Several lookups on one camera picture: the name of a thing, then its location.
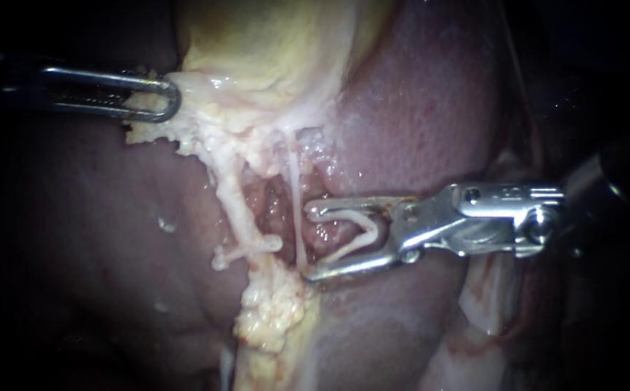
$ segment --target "metal grasper jaw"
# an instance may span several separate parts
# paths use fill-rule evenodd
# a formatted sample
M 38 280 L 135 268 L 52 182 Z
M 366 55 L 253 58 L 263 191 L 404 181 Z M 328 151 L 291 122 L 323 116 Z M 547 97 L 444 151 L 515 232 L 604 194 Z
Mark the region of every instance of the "metal grasper jaw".
M 384 219 L 393 220 L 398 210 L 413 205 L 419 197 L 364 197 L 364 198 L 325 198 L 308 202 L 305 211 L 311 220 L 317 216 L 334 215 L 339 211 L 357 211 L 362 214 L 378 214 Z M 303 273 L 303 278 L 315 282 L 354 274 L 387 269 L 400 260 L 397 240 L 394 233 L 388 232 L 387 240 L 381 248 L 365 253 L 346 255 L 333 262 L 319 262 Z
M 153 93 L 167 105 L 157 110 L 125 104 L 134 92 Z M 0 105 L 15 109 L 164 122 L 180 108 L 180 91 L 162 77 L 123 70 L 106 72 L 62 60 L 0 53 Z
M 353 276 L 419 260 L 425 250 L 458 256 L 513 251 L 519 258 L 541 252 L 563 205 L 556 186 L 520 183 L 463 183 L 432 197 L 371 197 L 315 200 L 309 216 L 352 209 L 384 214 L 390 221 L 378 250 L 320 262 L 303 273 L 310 281 Z

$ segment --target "white fibrous tissue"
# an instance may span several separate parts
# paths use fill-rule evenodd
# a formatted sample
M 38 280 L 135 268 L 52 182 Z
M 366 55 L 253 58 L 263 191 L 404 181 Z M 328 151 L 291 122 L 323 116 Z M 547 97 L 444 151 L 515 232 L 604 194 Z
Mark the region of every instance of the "white fibrous tissue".
M 286 331 L 303 318 L 309 293 L 299 273 L 306 265 L 300 178 L 331 157 L 335 109 L 358 28 L 357 4 L 183 4 L 182 72 L 167 75 L 182 94 L 180 110 L 161 124 L 132 123 L 127 134 L 128 143 L 177 141 L 179 154 L 197 156 L 206 165 L 235 239 L 214 249 L 211 265 L 223 270 L 239 258 L 248 262 L 249 284 L 234 331 L 251 347 L 279 351 Z M 221 30 L 209 29 L 211 23 L 202 19 L 216 14 L 224 18 Z M 167 102 L 138 93 L 128 104 L 155 109 Z M 276 175 L 290 186 L 296 268 L 277 259 L 282 238 L 260 232 L 243 192 L 247 182 Z
M 165 123 L 132 123 L 127 142 L 151 142 L 157 138 L 177 141 L 178 154 L 195 155 L 206 165 L 235 238 L 231 246 L 214 249 L 211 265 L 223 270 L 239 258 L 250 264 L 249 286 L 243 293 L 235 334 L 248 345 L 278 351 L 286 330 L 303 317 L 306 287 L 298 271 L 289 269 L 274 255 L 282 247 L 282 238 L 265 235 L 257 227 L 245 200 L 243 180 L 282 175 L 291 189 L 293 210 L 302 210 L 299 178 L 312 171 L 311 164 L 303 163 L 311 152 L 303 149 L 303 142 L 296 135 L 304 128 L 316 128 L 317 137 L 327 137 L 339 82 L 322 85 L 328 93 L 319 91 L 300 101 L 286 100 L 282 104 L 279 94 L 241 91 L 239 83 L 231 84 L 230 79 L 219 85 L 217 77 L 196 72 L 171 73 L 167 77 L 181 90 L 180 110 Z M 164 104 L 162 99 L 139 93 L 128 104 L 152 109 Z M 296 264 L 302 267 L 306 264 L 302 214 L 296 212 L 293 216 Z

